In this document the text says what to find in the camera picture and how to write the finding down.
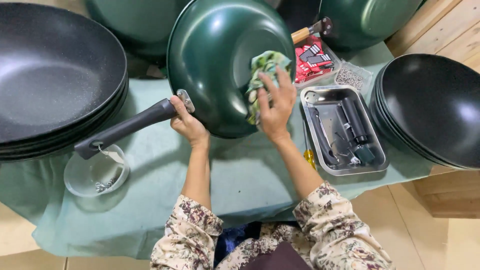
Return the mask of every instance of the green tablecloth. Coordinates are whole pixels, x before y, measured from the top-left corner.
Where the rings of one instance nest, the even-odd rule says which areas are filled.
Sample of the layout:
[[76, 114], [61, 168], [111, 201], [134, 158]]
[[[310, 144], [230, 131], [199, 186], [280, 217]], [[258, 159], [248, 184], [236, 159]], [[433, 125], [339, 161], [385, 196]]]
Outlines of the green tablecloth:
[[[393, 58], [384, 43], [341, 57], [375, 75]], [[167, 80], [132, 79], [116, 121], [170, 95]], [[289, 129], [299, 149], [305, 149], [298, 104]], [[70, 155], [64, 155], [2, 164], [0, 201], [35, 224], [37, 244], [55, 255], [149, 258], [183, 185], [190, 147], [168, 122], [145, 128], [118, 145], [131, 164], [131, 174], [111, 194], [91, 199], [70, 194], [63, 184]], [[347, 198], [429, 174], [427, 162], [412, 160], [388, 145], [387, 150], [390, 166], [384, 172], [346, 177], [319, 173]], [[210, 158], [213, 212], [226, 222], [225, 227], [292, 218], [289, 210], [298, 199], [280, 156], [264, 134], [236, 140], [212, 138]]]

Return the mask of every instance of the wooden handle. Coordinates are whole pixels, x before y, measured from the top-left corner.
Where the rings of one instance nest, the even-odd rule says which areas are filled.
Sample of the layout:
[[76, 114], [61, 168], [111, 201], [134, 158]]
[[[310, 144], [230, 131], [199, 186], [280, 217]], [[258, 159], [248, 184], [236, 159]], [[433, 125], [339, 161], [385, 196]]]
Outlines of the wooden handle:
[[308, 38], [309, 36], [310, 36], [310, 31], [308, 30], [308, 27], [305, 27], [304, 29], [300, 29], [297, 32], [292, 34], [293, 44], [297, 44], [300, 41]]

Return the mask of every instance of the stainless steel tray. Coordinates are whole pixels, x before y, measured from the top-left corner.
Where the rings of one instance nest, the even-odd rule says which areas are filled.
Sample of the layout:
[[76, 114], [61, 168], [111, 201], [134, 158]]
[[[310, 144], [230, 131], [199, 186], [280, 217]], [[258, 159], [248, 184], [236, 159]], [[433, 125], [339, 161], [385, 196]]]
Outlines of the stainless steel tray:
[[[351, 98], [355, 103], [359, 112], [360, 120], [367, 133], [368, 143], [366, 146], [375, 156], [375, 159], [370, 164], [351, 164], [350, 157], [339, 155], [339, 153], [348, 155], [349, 147], [348, 142], [343, 139], [347, 137], [347, 131], [343, 128], [336, 110], [337, 106], [342, 104], [342, 99], [346, 97]], [[310, 139], [315, 146], [313, 149], [315, 157], [318, 164], [320, 164], [327, 173], [341, 176], [357, 173], [380, 172], [388, 167], [389, 161], [386, 158], [384, 149], [380, 145], [377, 134], [370, 122], [370, 112], [367, 110], [363, 97], [355, 88], [351, 86], [307, 87], [300, 93], [300, 99], [305, 119], [308, 123]], [[324, 133], [326, 134], [327, 140], [330, 143], [334, 154], [340, 160], [339, 165], [327, 165], [325, 162], [313, 127], [312, 118], [310, 117], [308, 110], [309, 107], [316, 107], [319, 111]]]

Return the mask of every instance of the woman's left hand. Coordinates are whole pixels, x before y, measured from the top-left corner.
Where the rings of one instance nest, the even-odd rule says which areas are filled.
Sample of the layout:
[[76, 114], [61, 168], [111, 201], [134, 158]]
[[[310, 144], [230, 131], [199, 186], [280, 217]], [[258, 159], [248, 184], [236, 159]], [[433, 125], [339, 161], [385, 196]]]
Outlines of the woman's left hand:
[[178, 116], [170, 120], [170, 126], [184, 136], [192, 148], [210, 147], [210, 133], [195, 117], [190, 115], [185, 105], [177, 96], [172, 96], [170, 102], [175, 107]]

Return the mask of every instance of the screwdriver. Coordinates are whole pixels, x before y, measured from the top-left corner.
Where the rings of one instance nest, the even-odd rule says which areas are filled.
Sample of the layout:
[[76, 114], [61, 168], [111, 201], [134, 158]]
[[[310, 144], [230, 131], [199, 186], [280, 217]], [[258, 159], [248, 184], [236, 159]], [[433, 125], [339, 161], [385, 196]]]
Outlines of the screwdriver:
[[310, 142], [308, 140], [307, 126], [305, 125], [305, 122], [303, 122], [303, 134], [305, 135], [305, 146], [307, 148], [303, 153], [303, 157], [316, 170], [317, 168], [315, 167], [315, 156], [313, 155], [313, 151], [310, 149]]

